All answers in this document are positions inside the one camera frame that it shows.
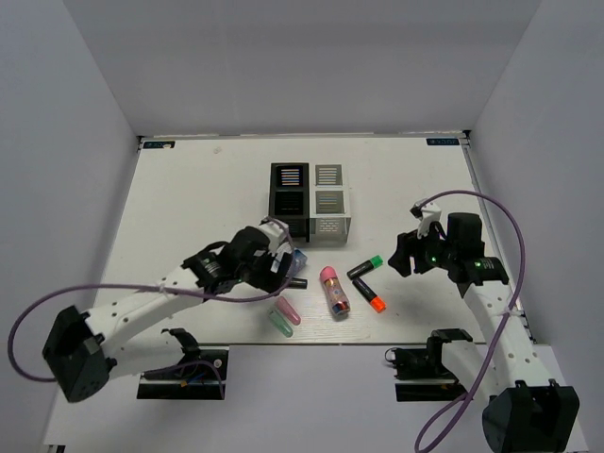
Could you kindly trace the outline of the pink cap black highlighter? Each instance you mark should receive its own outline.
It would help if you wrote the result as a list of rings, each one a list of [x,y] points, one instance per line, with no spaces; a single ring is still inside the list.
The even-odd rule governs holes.
[[[308,281],[304,278],[294,277],[290,281],[288,287],[292,289],[306,290],[308,288]]]

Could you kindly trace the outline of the green cap black highlighter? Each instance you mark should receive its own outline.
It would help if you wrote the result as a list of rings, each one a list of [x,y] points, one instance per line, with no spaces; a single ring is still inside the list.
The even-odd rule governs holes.
[[[346,275],[350,280],[354,280],[356,278],[361,278],[362,276],[376,270],[383,264],[383,259],[380,255],[375,255],[369,260],[365,260],[364,262],[358,264],[353,269],[349,270]]]

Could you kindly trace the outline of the blue patterned glue stick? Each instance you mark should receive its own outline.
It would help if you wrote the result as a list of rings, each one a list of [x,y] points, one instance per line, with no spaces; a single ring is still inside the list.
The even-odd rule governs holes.
[[[307,264],[308,257],[299,249],[295,249],[288,275],[295,277]]]

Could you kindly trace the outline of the pink eraser capsule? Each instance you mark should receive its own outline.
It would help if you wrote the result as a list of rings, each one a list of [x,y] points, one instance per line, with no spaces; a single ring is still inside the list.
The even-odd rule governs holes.
[[[280,296],[275,303],[278,311],[294,326],[301,324],[301,317],[290,302],[283,296]]]

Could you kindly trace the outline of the orange cap black highlighter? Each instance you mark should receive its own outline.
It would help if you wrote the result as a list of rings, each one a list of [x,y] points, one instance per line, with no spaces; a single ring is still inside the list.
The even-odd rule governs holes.
[[[361,278],[353,279],[352,284],[376,312],[386,310],[386,303]]]

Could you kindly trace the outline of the green eraser capsule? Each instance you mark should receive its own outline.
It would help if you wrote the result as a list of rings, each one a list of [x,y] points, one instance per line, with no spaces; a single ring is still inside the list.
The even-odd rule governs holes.
[[[294,331],[288,321],[277,309],[270,309],[267,316],[271,324],[286,338],[291,338]]]

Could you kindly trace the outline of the pink patterned glue stick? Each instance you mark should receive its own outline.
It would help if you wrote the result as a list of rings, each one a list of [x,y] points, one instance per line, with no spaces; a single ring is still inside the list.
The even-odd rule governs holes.
[[[335,318],[344,318],[350,312],[350,303],[340,283],[336,271],[331,266],[326,266],[319,276],[325,291],[327,304]]]

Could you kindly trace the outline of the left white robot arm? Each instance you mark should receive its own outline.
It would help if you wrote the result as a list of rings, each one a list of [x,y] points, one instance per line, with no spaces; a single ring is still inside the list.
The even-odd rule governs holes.
[[[172,315],[209,300],[232,301],[230,292],[247,284],[266,299],[289,284],[292,238],[286,224],[266,218],[185,259],[154,285],[131,286],[121,300],[81,311],[59,312],[42,349],[65,399],[78,403],[111,379],[141,372],[143,354],[132,342]]]

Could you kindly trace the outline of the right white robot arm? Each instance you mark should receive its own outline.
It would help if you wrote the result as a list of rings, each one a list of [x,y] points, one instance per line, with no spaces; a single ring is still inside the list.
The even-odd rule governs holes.
[[[446,271],[488,344],[480,353],[466,330],[435,329],[423,348],[396,348],[388,356],[399,382],[453,380],[447,398],[467,395],[483,403],[482,430],[494,452],[563,452],[579,397],[553,377],[537,354],[503,264],[485,254],[479,216],[451,213],[446,226],[421,220],[417,229],[398,235],[388,264],[403,277]]]

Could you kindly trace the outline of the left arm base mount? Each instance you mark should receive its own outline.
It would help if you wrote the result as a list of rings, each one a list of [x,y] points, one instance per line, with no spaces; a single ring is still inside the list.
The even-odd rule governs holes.
[[[227,346],[201,346],[184,328],[164,328],[178,343],[178,361],[161,371],[141,374],[137,398],[140,400],[219,401],[227,389]]]

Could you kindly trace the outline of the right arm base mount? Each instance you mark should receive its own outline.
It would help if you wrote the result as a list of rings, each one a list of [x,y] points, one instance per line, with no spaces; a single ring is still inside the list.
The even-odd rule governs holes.
[[[442,362],[443,345],[456,341],[473,342],[464,329],[433,330],[426,345],[419,348],[391,347],[384,360],[395,369],[397,402],[450,402],[466,389]]]

